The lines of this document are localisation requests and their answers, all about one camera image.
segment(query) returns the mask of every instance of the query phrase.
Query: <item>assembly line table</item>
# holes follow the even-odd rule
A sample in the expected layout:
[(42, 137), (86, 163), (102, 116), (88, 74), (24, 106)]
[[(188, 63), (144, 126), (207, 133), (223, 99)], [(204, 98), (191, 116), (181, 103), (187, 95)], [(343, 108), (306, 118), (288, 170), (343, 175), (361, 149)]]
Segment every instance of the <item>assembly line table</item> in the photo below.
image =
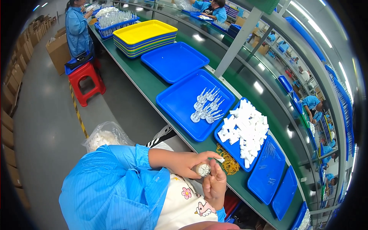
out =
[[(135, 87), (141, 92), (151, 106), (161, 115), (161, 117), (172, 126), (174, 131), (183, 141), (195, 152), (215, 151), (217, 141), (212, 134), (203, 142), (193, 140), (161, 107), (156, 103), (156, 96), (168, 88), (170, 84), (165, 82), (159, 75), (146, 66), (141, 59), (130, 59), (116, 48), (113, 38), (103, 40), (96, 31), (94, 25), (89, 25), (93, 34), (101, 42), (102, 46), (110, 54), (112, 59), (121, 68), (124, 74), (130, 79)], [(177, 33), (176, 41), (181, 41), (180, 31)], [(285, 164), (283, 176), (288, 166)], [(271, 205), (265, 205), (247, 187), (247, 181), (251, 174), (240, 169), (236, 174), (227, 176), (227, 184), (247, 205), (265, 219), (271, 226), (278, 230), (288, 230), (293, 225), (299, 208), (303, 203), (303, 197), (299, 190), (295, 193), (293, 201), (281, 221), (278, 221)]]

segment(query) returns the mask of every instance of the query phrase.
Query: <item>gray floor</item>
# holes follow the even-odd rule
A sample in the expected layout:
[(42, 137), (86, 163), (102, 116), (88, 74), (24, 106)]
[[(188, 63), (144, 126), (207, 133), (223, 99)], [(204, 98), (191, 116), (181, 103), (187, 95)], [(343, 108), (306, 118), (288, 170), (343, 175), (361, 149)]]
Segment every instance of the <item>gray floor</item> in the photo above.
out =
[[(67, 229), (59, 207), (65, 176), (86, 153), (85, 140), (75, 113), (68, 79), (59, 76), (45, 45), (64, 26), (53, 25), (34, 47), (23, 78), (18, 109), (14, 115), (17, 165), (29, 213), (40, 229)], [(78, 109), (88, 134), (100, 123), (115, 121), (130, 139), (146, 144), (166, 125), (115, 62), (103, 55), (104, 95), (95, 95)]]

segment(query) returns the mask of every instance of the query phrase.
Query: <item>yellow plastic tray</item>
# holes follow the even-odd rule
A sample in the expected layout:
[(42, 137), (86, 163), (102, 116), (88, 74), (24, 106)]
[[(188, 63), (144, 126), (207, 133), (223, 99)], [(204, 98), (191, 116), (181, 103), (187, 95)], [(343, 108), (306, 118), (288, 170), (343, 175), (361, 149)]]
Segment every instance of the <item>yellow plastic tray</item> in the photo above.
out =
[(115, 30), (114, 35), (128, 45), (133, 45), (155, 36), (176, 31), (178, 31), (178, 29), (171, 25), (158, 20), (150, 20)]

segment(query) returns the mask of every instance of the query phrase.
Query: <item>pink flower print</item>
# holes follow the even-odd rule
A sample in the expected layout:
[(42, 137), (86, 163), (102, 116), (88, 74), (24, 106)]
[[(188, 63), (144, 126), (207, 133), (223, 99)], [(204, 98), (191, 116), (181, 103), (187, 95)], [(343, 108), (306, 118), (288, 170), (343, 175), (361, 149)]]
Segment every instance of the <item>pink flower print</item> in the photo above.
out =
[(185, 199), (189, 199), (189, 197), (192, 197), (189, 188), (183, 188), (183, 192), (181, 192), (181, 194), (185, 196)]

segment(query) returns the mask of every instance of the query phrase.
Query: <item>rubber band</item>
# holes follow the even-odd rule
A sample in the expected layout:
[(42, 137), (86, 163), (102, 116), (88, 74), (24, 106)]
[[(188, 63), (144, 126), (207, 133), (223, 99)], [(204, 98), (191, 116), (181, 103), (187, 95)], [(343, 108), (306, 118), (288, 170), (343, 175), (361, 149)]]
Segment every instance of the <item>rubber band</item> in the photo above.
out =
[(239, 171), (240, 165), (234, 160), (234, 158), (224, 149), (219, 143), (217, 143), (216, 152), (224, 158), (224, 162), (221, 167), (227, 172), (228, 175), (234, 175)]

